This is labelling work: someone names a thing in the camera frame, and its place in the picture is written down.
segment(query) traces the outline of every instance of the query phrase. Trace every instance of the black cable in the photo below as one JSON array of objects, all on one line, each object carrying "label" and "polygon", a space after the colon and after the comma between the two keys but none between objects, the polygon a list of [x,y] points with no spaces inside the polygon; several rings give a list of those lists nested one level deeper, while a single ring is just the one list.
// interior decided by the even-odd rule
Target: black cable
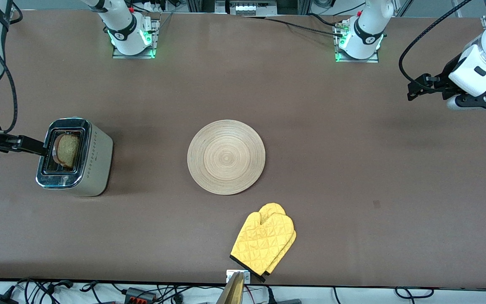
[{"label": "black cable", "polygon": [[167,295],[167,294],[170,294],[170,292],[173,292],[175,291],[177,293],[177,286],[174,285],[174,287],[172,287],[172,289],[168,290],[168,288],[166,288],[164,290],[164,294],[162,294],[162,296],[160,296],[160,298],[157,299],[157,302],[159,303],[162,303],[164,302],[164,297]]},{"label": "black cable", "polygon": [[264,19],[264,20],[269,20],[269,21],[275,21],[275,22],[279,22],[279,23],[284,23],[286,25],[291,25],[292,27],[299,27],[300,29],[304,29],[304,30],[308,30],[308,31],[313,31],[313,32],[316,32],[316,33],[324,33],[326,35],[331,35],[331,36],[337,36],[337,37],[342,37],[343,35],[339,34],[339,33],[331,33],[331,32],[326,32],[326,31],[320,31],[320,30],[317,30],[317,29],[312,29],[310,27],[304,27],[302,25],[298,25],[298,24],[295,24],[295,23],[290,23],[290,22],[286,22],[286,21],[282,21],[282,20],[278,20],[278,19],[269,19],[269,18],[264,18],[264,17],[254,17],[255,19]]},{"label": "black cable", "polygon": [[267,293],[270,296],[270,300],[267,304],[277,304],[277,302],[275,300],[275,296],[273,295],[273,290],[271,289],[271,287],[269,285],[266,285],[266,287],[267,287]]},{"label": "black cable", "polygon": [[102,302],[100,301],[99,297],[97,296],[97,292],[95,291],[95,285],[97,285],[98,283],[99,283],[98,281],[93,281],[91,283],[87,283],[86,285],[83,285],[80,288],[80,291],[83,292],[83,293],[86,293],[89,290],[91,290],[93,292],[93,296],[95,296],[95,300],[97,300],[98,304],[102,304]]},{"label": "black cable", "polygon": [[430,32],[431,29],[433,29],[436,25],[438,25],[438,23],[442,22],[444,19],[446,19],[447,17],[449,17],[451,14],[453,14],[454,12],[456,12],[457,10],[459,10],[459,8],[463,7],[465,4],[467,4],[468,2],[470,2],[472,0],[464,0],[463,2],[461,2],[459,5],[455,6],[454,8],[452,8],[450,11],[448,11],[447,13],[445,13],[442,17],[438,18],[436,21],[434,21],[431,25],[429,25],[424,31],[422,31],[419,36],[417,36],[406,48],[406,50],[404,52],[402,52],[401,54],[401,57],[399,57],[399,69],[401,71],[401,73],[403,74],[403,76],[408,79],[410,81],[410,83],[415,83],[418,87],[420,87],[421,89],[427,91],[427,92],[433,92],[433,93],[442,93],[442,92],[453,92],[453,91],[449,91],[449,90],[437,90],[437,89],[433,89],[433,88],[429,88],[429,87],[426,87],[425,85],[422,85],[421,83],[419,83],[418,81],[415,81],[415,79],[413,79],[412,77],[410,77],[406,71],[405,71],[405,68],[403,67],[402,65],[402,62],[403,60],[405,59],[406,57],[406,54],[408,54],[408,52],[411,50],[411,48],[421,39],[423,38],[423,36],[425,36],[428,32]]},{"label": "black cable", "polygon": [[[402,296],[399,293],[399,289],[403,289],[408,294],[408,296]],[[410,290],[408,290],[406,287],[397,286],[397,287],[395,287],[395,294],[397,294],[397,296],[399,298],[402,298],[402,299],[405,299],[405,300],[411,300],[412,304],[415,304],[415,299],[426,299],[426,298],[430,298],[434,294],[434,289],[430,289],[430,293],[429,294],[426,294],[424,296],[413,296],[411,294]]]},{"label": "black cable", "polygon": [[220,286],[210,286],[210,287],[202,287],[202,286],[195,286],[196,288],[200,288],[200,289],[211,289],[211,288],[218,288],[218,289],[222,289],[224,290],[224,287],[220,287]]},{"label": "black cable", "polygon": [[317,14],[313,13],[313,12],[309,12],[307,14],[307,16],[313,16],[313,17],[316,17],[316,19],[318,19],[321,23],[324,23],[325,25],[329,25],[330,27],[334,27],[335,26],[335,23],[330,23],[328,21],[325,21],[324,19],[322,19],[322,17],[318,16]]},{"label": "black cable", "polygon": [[61,304],[56,298],[54,298],[54,296],[52,296],[52,294],[50,294],[48,292],[48,289],[46,289],[46,287],[44,287],[44,283],[41,285],[41,284],[39,284],[39,282],[37,282],[35,280],[32,280],[32,281],[43,291],[44,294],[48,294],[50,299],[52,299],[52,303],[56,302],[57,304]]},{"label": "black cable", "polygon": [[25,283],[25,287],[24,287],[24,299],[25,299],[25,304],[29,304],[29,298],[27,297],[27,287],[29,287],[29,278],[27,278],[27,281],[26,281],[26,283]]},{"label": "black cable", "polygon": [[116,286],[114,283],[112,283],[112,286],[113,286],[115,289],[117,289],[117,290],[118,290],[118,292],[123,293],[123,289],[119,289],[119,288],[117,288],[117,286]]},{"label": "black cable", "polygon": [[31,303],[32,303],[32,304],[33,304],[33,303],[35,303],[35,298],[37,298],[37,294],[40,292],[40,290],[41,290],[41,289],[40,289],[38,286],[35,286],[35,288],[34,288],[34,289],[33,289],[33,291],[31,292],[31,294],[33,295],[33,298],[31,298]]},{"label": "black cable", "polygon": [[14,2],[12,2],[12,6],[14,6],[14,9],[18,12],[18,18],[11,20],[10,24],[19,23],[20,21],[22,21],[22,19],[24,19],[24,15],[22,14],[20,8]]},{"label": "black cable", "polygon": [[12,298],[12,292],[14,291],[15,288],[16,285],[12,285],[11,287],[9,287],[7,291],[3,294],[2,299],[10,300],[10,298]]},{"label": "black cable", "polygon": [[345,12],[347,12],[347,11],[355,10],[355,9],[356,9],[356,8],[358,8],[359,6],[363,6],[363,5],[365,5],[365,3],[361,3],[360,5],[355,6],[355,7],[353,7],[353,8],[350,8],[349,10],[345,10],[345,11],[342,11],[342,12],[338,12],[337,14],[332,15],[332,16],[339,16],[340,14],[343,14],[343,13],[345,13]]},{"label": "black cable", "polygon": [[337,301],[337,304],[341,304],[341,302],[339,300],[339,296],[337,294],[337,288],[336,287],[333,287],[333,293],[335,294],[335,300]]},{"label": "black cable", "polygon": [[44,300],[44,296],[46,296],[47,293],[43,293],[42,296],[40,297],[40,301],[39,301],[39,304],[42,304],[42,300]]},{"label": "black cable", "polygon": [[166,302],[167,300],[169,300],[169,299],[173,298],[174,296],[177,296],[178,294],[181,294],[181,293],[183,293],[183,292],[185,292],[185,291],[187,291],[187,290],[189,290],[189,289],[191,289],[191,288],[192,288],[192,286],[187,287],[187,288],[185,288],[185,289],[181,290],[180,292],[176,292],[176,293],[174,293],[173,295],[169,296],[168,298],[163,299],[163,300],[160,302],[160,304],[162,304],[162,303]]},{"label": "black cable", "polygon": [[0,64],[3,66],[3,70],[5,71],[7,77],[8,77],[8,82],[10,83],[10,88],[12,90],[12,104],[14,107],[14,114],[12,117],[12,123],[10,124],[10,127],[3,131],[3,133],[7,134],[12,129],[14,129],[14,126],[16,125],[16,121],[18,119],[18,98],[16,97],[16,87],[14,86],[14,80],[12,79],[12,75],[10,74],[10,71],[8,70],[8,67],[6,66],[5,60],[0,55]]}]

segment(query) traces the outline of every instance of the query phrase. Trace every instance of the white floor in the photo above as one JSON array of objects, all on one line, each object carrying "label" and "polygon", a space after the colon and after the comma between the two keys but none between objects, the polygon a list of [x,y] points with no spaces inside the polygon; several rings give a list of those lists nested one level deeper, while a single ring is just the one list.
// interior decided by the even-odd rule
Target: white floor
[{"label": "white floor", "polygon": [[[0,294],[5,291],[15,282],[0,282]],[[73,288],[66,289],[65,287],[58,287],[54,297],[61,304],[97,304],[97,300],[91,291],[84,293],[79,289],[83,283],[75,283]],[[12,299],[18,301],[20,304],[25,304],[24,283],[16,288],[12,294]],[[123,288],[139,288],[142,290],[156,289],[156,285],[124,285],[116,284],[120,289]],[[27,294],[33,292],[34,284],[30,283]],[[255,304],[268,302],[268,292],[264,286],[249,285],[252,290],[252,296]],[[333,296],[332,288],[330,287],[292,287],[292,286],[272,286],[273,294],[277,301],[300,299],[302,304],[338,304]],[[356,287],[338,287],[337,294],[341,304],[411,304],[409,300],[401,299],[395,295],[393,288],[356,288]],[[123,303],[125,296],[118,292],[110,284],[98,284],[95,287],[98,297],[101,302],[116,302]],[[192,288],[183,293],[184,304],[215,304],[218,296],[222,292],[221,289],[200,289]],[[428,290],[411,289],[414,296],[428,294]],[[35,303],[41,298],[41,295],[35,298]],[[44,304],[50,304],[51,300],[45,296]],[[426,299],[416,299],[416,304],[486,304],[486,291],[468,291],[468,290],[436,290],[434,295]],[[248,292],[243,295],[243,304],[253,304]]]}]

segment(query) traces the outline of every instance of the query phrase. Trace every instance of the yellow oven mitt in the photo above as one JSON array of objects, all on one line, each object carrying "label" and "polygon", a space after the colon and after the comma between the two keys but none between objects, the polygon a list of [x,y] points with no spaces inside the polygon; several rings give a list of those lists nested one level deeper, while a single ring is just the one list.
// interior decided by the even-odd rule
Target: yellow oven mitt
[{"label": "yellow oven mitt", "polygon": [[230,258],[265,281],[262,275],[291,240],[293,233],[294,224],[288,216],[271,214],[262,221],[260,212],[252,212],[239,232]]},{"label": "yellow oven mitt", "polygon": [[[284,215],[286,215],[285,210],[282,208],[282,206],[280,206],[277,203],[265,204],[262,208],[260,208],[260,211],[258,211],[258,212],[262,216],[262,223],[264,223],[267,219],[269,219],[269,217],[273,214],[284,214]],[[278,262],[280,262],[280,260],[284,257],[286,252],[290,249],[290,247],[294,243],[296,236],[297,236],[297,234],[295,233],[295,230],[294,230],[294,233],[290,237],[290,240],[288,241],[286,246],[284,246],[284,248],[282,248],[282,250],[280,251],[278,256],[276,256],[276,258],[273,259],[273,262],[271,262],[271,264],[266,268],[266,271],[264,272],[265,275],[270,275],[273,272],[273,270],[277,266]]]}]

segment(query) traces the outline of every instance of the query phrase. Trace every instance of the wooden plate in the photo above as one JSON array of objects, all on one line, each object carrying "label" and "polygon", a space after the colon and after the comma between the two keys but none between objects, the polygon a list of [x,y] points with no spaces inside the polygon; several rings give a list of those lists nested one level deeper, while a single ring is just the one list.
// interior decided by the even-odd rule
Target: wooden plate
[{"label": "wooden plate", "polygon": [[258,180],[266,163],[260,135],[235,120],[203,127],[192,139],[187,164],[192,178],[209,192],[231,195]]}]

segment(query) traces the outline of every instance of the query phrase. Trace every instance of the electrical cable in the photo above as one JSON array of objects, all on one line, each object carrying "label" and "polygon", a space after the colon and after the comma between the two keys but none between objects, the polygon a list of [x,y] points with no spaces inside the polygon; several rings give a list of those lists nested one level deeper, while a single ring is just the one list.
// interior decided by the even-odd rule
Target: electrical cable
[{"label": "electrical cable", "polygon": [[183,304],[183,297],[181,294],[178,294],[177,296],[174,296],[173,298],[170,299],[171,304]]},{"label": "electrical cable", "polygon": [[350,8],[349,10],[345,10],[345,11],[342,11],[342,12],[338,12],[337,14],[334,14],[334,15],[332,15],[332,16],[339,16],[340,14],[343,14],[343,13],[345,13],[345,12],[347,12],[347,11],[355,10],[356,8],[358,8],[358,7],[360,7],[360,6],[363,6],[363,5],[365,5],[365,3],[364,3],[364,2],[363,2],[363,3],[361,3],[361,4],[360,4],[360,5],[358,5],[358,6],[355,6],[355,7],[353,7],[353,8]]},{"label": "electrical cable", "polygon": [[12,6],[14,6],[14,9],[18,12],[18,18],[17,19],[14,19],[14,20],[11,20],[10,21],[10,24],[19,23],[20,21],[22,21],[24,19],[24,14],[22,14],[22,11],[16,5],[16,3],[12,2]]},{"label": "electrical cable", "polygon": [[48,294],[48,296],[50,297],[50,299],[52,299],[52,304],[57,303],[57,304],[61,304],[56,298],[54,298],[54,296],[52,295],[52,293],[49,293],[48,292],[48,289],[46,289],[46,287],[44,287],[44,283],[40,284],[39,282],[35,281],[35,280],[32,280],[33,283],[35,283],[39,288],[40,290],[43,291],[43,296],[40,297],[40,302],[42,303],[42,300],[44,298],[44,296],[46,296]]},{"label": "electrical cable", "polygon": [[434,21],[431,25],[429,25],[424,31],[422,31],[419,36],[417,36],[408,46],[407,48],[405,49],[404,52],[402,52],[401,54],[401,57],[399,57],[399,69],[402,73],[402,75],[408,79],[410,81],[410,83],[415,83],[418,87],[420,87],[421,89],[427,91],[427,92],[432,92],[432,93],[443,93],[443,92],[451,92],[451,93],[455,93],[455,92],[452,92],[452,91],[449,91],[449,90],[438,90],[438,89],[433,89],[433,88],[429,88],[429,87],[426,87],[425,85],[422,85],[421,83],[419,83],[418,81],[415,81],[415,79],[413,79],[412,77],[410,77],[406,71],[405,71],[405,68],[403,67],[402,63],[403,63],[403,60],[405,59],[406,57],[406,54],[408,52],[410,52],[411,48],[421,39],[423,38],[423,36],[425,36],[428,32],[430,32],[431,29],[433,29],[436,25],[438,25],[438,23],[444,21],[444,19],[446,19],[447,17],[449,17],[451,14],[453,14],[454,12],[456,12],[457,10],[459,10],[459,8],[465,6],[465,4],[467,4],[468,2],[470,2],[472,0],[464,0],[463,2],[461,2],[459,5],[455,6],[454,8],[452,8],[451,10],[449,10],[448,12],[446,12],[442,17],[438,18],[436,21]]},{"label": "electrical cable", "polygon": [[191,288],[192,288],[192,286],[189,286],[189,287],[186,287],[185,289],[181,290],[180,292],[174,293],[173,295],[169,296],[168,298],[163,299],[162,302],[160,302],[160,304],[166,302],[167,300],[173,298],[174,296],[177,296],[178,294],[181,294],[181,293],[183,293],[183,292],[185,292],[185,291],[187,291],[187,290],[189,290]]},{"label": "electrical cable", "polygon": [[25,283],[25,287],[24,287],[24,299],[25,299],[25,303],[26,304],[29,304],[29,297],[27,296],[27,287],[29,287],[29,281],[30,281],[30,279],[29,278],[27,278],[27,279],[21,279],[20,281],[18,281],[16,283],[16,285],[19,285],[20,283],[23,283],[24,280],[26,282]]},{"label": "electrical cable", "polygon": [[166,19],[162,22],[162,24],[160,25],[159,27],[159,31],[160,29],[162,29],[162,27],[164,26],[164,23],[166,23],[168,20],[170,20],[170,18],[172,17],[172,15],[174,14],[174,12],[180,10],[181,8],[183,7],[183,5],[180,5],[180,6],[176,6],[171,12],[170,12],[170,15],[168,17],[166,17]]},{"label": "electrical cable", "polygon": [[339,295],[337,294],[337,288],[333,287],[333,293],[335,294],[335,300],[337,301],[337,304],[341,304],[339,300]]},{"label": "electrical cable", "polygon": [[218,289],[222,289],[224,290],[224,287],[220,287],[220,286],[210,286],[210,287],[201,287],[201,286],[195,286],[196,288],[200,288],[200,289],[211,289],[211,288],[218,288]]},{"label": "electrical cable", "polygon": [[286,25],[291,25],[292,27],[299,27],[300,29],[305,29],[305,30],[308,30],[308,31],[313,31],[313,32],[316,32],[316,33],[323,33],[323,34],[331,35],[331,36],[337,36],[337,37],[342,37],[343,36],[340,33],[332,33],[332,32],[320,31],[320,30],[317,30],[317,29],[312,29],[310,27],[304,27],[302,25],[298,25],[298,24],[295,24],[295,23],[290,23],[290,22],[286,22],[286,21],[282,21],[282,20],[278,20],[278,19],[269,19],[269,18],[266,18],[266,17],[251,17],[251,18],[253,18],[253,19],[264,19],[264,20],[269,20],[269,21],[275,21],[275,22],[278,22],[278,23],[284,23]]},{"label": "electrical cable", "polygon": [[247,289],[248,291],[248,296],[251,297],[251,301],[252,301],[252,304],[256,304],[256,302],[254,302],[254,297],[252,296],[252,293],[251,293],[251,290],[248,288],[247,285],[245,285],[245,288]]},{"label": "electrical cable", "polygon": [[41,289],[38,286],[35,286],[35,288],[31,292],[31,294],[33,294],[33,292],[35,292],[35,294],[33,294],[33,298],[31,298],[31,303],[35,303],[35,298],[37,298],[37,294],[40,292],[40,290]]},{"label": "electrical cable", "polygon": [[10,124],[10,127],[8,127],[8,129],[3,131],[4,134],[7,134],[10,131],[12,131],[12,129],[14,129],[14,126],[16,125],[16,121],[18,120],[18,98],[16,96],[16,87],[14,85],[14,80],[12,79],[12,75],[10,74],[8,67],[6,66],[5,60],[3,60],[1,55],[0,55],[0,64],[3,66],[3,70],[5,71],[8,77],[8,82],[10,83],[10,88],[12,90],[12,104],[14,109],[14,114],[12,116],[12,123]]},{"label": "electrical cable", "polygon": [[98,304],[103,304],[99,297],[97,296],[97,292],[95,291],[95,285],[97,285],[99,282],[98,281],[93,281],[91,283],[87,283],[86,285],[83,285],[81,288],[80,288],[80,291],[83,292],[83,293],[86,293],[88,292],[89,290],[91,290],[93,292],[93,296],[95,296],[95,300],[97,300]]},{"label": "electrical cable", "polygon": [[270,300],[269,300],[268,304],[277,304],[277,302],[275,300],[275,296],[273,295],[273,290],[271,289],[271,287],[269,285],[266,285],[266,287],[267,287],[267,293],[270,296]]},{"label": "electrical cable", "polygon": [[[399,289],[403,289],[408,294],[408,296],[402,296],[399,293]],[[397,294],[397,296],[399,298],[402,298],[402,299],[405,299],[405,300],[411,300],[412,304],[415,304],[415,299],[426,299],[426,298],[430,298],[434,294],[434,289],[430,289],[430,293],[429,294],[426,294],[424,296],[413,296],[411,294],[410,290],[408,290],[406,287],[397,286],[397,287],[395,287],[395,294]]]},{"label": "electrical cable", "polygon": [[170,292],[173,292],[174,290],[176,290],[176,287],[172,287],[172,289],[168,290],[168,288],[164,289],[164,294],[162,294],[162,296],[160,296],[159,298],[159,301],[163,301],[164,300],[164,297],[167,295],[167,294],[170,294]]},{"label": "electrical cable", "polygon": [[313,12],[309,12],[307,14],[307,16],[313,16],[313,17],[316,17],[321,23],[324,23],[325,25],[329,25],[330,27],[334,27],[335,26],[335,23],[330,23],[328,21],[325,21],[324,19],[322,19],[322,17],[318,16],[317,14],[313,13]]},{"label": "electrical cable", "polygon": [[115,289],[117,289],[117,290],[118,290],[118,292],[123,293],[123,289],[119,289],[119,288],[117,288],[117,286],[116,286],[114,283],[112,283],[112,286],[113,286]]}]

